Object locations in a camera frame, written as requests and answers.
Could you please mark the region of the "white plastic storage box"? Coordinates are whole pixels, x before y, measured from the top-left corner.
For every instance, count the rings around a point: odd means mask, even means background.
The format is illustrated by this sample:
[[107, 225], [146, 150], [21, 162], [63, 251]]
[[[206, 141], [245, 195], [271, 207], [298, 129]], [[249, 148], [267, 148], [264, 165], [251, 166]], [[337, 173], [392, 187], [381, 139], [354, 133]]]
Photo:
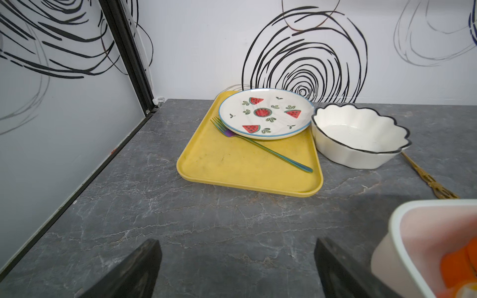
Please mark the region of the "white plastic storage box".
[[440, 262], [477, 235], [474, 199], [411, 201], [391, 215], [371, 272], [404, 298], [434, 298], [446, 286]]

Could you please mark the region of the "orange tape roll front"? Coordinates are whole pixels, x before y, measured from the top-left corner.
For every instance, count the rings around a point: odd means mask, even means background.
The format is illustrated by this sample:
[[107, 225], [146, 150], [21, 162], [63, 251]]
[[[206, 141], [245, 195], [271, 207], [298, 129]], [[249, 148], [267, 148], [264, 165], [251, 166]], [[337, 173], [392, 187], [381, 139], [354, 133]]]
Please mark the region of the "orange tape roll front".
[[477, 278], [477, 238], [463, 248], [446, 254], [440, 263], [440, 272], [447, 288]]

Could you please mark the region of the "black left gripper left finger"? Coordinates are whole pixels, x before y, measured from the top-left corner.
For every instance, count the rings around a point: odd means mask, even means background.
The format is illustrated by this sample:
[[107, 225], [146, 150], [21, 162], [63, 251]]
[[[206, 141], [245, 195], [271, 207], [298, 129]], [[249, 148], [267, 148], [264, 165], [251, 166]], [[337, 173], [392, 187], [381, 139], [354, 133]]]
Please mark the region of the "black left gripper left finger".
[[161, 260], [160, 242], [150, 238], [81, 296], [83, 298], [151, 298]]

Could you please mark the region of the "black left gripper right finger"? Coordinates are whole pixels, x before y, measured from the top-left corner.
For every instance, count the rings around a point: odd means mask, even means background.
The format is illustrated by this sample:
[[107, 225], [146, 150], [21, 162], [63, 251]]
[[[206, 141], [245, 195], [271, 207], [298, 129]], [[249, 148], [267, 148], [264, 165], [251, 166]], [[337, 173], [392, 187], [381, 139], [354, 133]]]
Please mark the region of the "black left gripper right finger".
[[330, 238], [318, 238], [314, 259], [327, 298], [399, 297]]

